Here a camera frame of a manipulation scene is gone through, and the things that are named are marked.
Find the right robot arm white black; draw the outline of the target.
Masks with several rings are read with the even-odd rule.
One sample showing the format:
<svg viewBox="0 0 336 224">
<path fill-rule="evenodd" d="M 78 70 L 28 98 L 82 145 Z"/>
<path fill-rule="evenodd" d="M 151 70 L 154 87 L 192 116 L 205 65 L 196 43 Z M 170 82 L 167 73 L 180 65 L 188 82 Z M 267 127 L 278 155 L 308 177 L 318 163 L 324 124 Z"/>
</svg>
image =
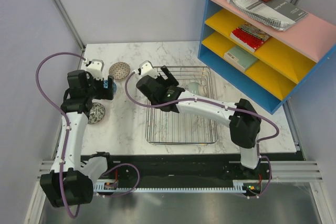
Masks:
<svg viewBox="0 0 336 224">
<path fill-rule="evenodd" d="M 248 179 L 254 178 L 259 173 L 257 137 L 261 119 L 253 106 L 244 99 L 229 103 L 193 94 L 179 86 L 166 66 L 161 70 L 166 79 L 148 61 L 135 71 L 141 76 L 136 88 L 149 100 L 149 107 L 163 112 L 201 116 L 228 127 L 231 141 L 239 146 L 241 174 Z"/>
</svg>

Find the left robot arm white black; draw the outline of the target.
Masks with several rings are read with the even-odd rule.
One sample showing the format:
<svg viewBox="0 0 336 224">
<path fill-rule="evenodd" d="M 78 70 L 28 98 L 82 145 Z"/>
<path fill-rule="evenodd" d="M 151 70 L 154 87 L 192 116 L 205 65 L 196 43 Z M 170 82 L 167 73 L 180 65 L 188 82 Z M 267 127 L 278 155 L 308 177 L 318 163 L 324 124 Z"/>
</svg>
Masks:
<svg viewBox="0 0 336 224">
<path fill-rule="evenodd" d="M 92 154 L 81 166 L 81 148 L 93 100 L 113 100 L 113 77 L 97 80 L 87 71 L 75 70 L 68 73 L 67 81 L 69 87 L 60 106 L 62 128 L 56 158 L 50 172 L 40 178 L 44 193 L 56 208 L 90 203 L 96 181 L 115 173 L 106 152 Z"/>
</svg>

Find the green glass bowl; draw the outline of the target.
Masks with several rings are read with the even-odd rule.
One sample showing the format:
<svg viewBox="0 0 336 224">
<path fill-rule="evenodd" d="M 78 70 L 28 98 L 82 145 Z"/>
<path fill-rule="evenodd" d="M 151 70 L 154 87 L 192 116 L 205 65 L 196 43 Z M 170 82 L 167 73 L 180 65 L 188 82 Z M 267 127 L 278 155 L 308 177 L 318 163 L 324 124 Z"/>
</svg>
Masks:
<svg viewBox="0 0 336 224">
<path fill-rule="evenodd" d="M 202 86 L 198 82 L 190 82 L 186 85 L 186 90 L 190 93 L 201 95 Z"/>
</svg>

